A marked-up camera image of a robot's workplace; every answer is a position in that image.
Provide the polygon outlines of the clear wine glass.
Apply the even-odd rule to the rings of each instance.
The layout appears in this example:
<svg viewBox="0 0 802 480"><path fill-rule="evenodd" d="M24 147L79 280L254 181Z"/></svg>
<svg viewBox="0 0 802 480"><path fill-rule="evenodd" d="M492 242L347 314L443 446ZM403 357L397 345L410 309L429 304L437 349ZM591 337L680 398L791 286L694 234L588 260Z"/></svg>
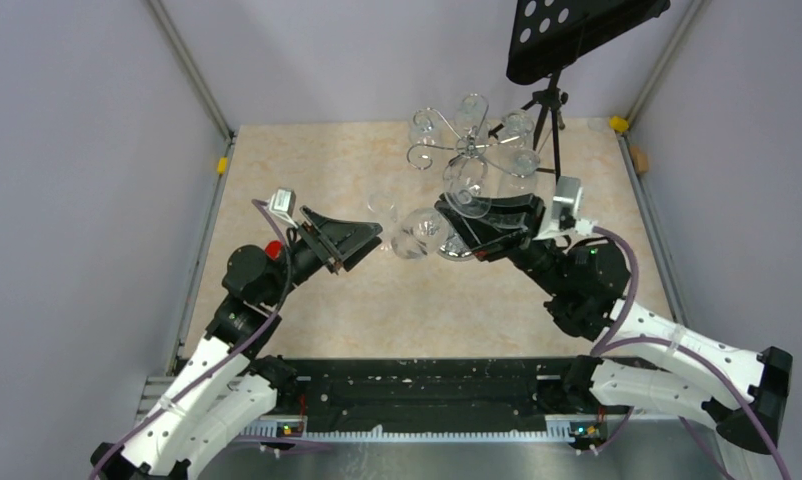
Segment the clear wine glass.
<svg viewBox="0 0 802 480"><path fill-rule="evenodd" d="M392 238L399 220L396 197L388 191L374 191L367 198L367 208L371 212L372 220L382 227L380 250L391 252Z"/></svg>
<svg viewBox="0 0 802 480"><path fill-rule="evenodd" d="M488 170L479 159L458 156L450 160L442 173L439 205L408 214L392 232L392 252L402 260L434 254L451 261L469 260L472 252L451 221L476 220L488 213L491 201L483 195Z"/></svg>

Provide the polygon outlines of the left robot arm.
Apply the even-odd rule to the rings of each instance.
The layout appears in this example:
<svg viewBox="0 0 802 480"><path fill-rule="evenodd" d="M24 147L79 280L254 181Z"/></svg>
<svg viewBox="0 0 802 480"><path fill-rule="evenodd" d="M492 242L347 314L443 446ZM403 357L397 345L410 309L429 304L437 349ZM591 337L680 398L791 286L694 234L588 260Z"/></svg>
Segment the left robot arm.
<svg viewBox="0 0 802 480"><path fill-rule="evenodd" d="M287 231L269 203L255 206L277 239L244 245L228 258L226 295L183 369L124 437L92 454L92 479L196 479L253 421L296 404L296 373L259 351L294 290L321 269L349 271L381 243L374 222L336 220L302 207Z"/></svg>

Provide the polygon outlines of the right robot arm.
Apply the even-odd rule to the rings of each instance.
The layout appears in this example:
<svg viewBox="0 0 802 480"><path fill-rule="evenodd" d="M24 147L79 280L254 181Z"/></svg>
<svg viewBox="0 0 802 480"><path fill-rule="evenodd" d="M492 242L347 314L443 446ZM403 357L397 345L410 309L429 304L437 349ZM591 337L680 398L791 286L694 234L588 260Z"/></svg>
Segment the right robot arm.
<svg viewBox="0 0 802 480"><path fill-rule="evenodd" d="M579 193L546 204L534 194L485 199L461 214L442 194L436 209L482 262L510 261L548 295L565 334L589 340L560 377L558 401L577 412L649 409L693 420L744 450L777 450L792 356L710 339L637 304L638 264L618 235L579 215Z"/></svg>

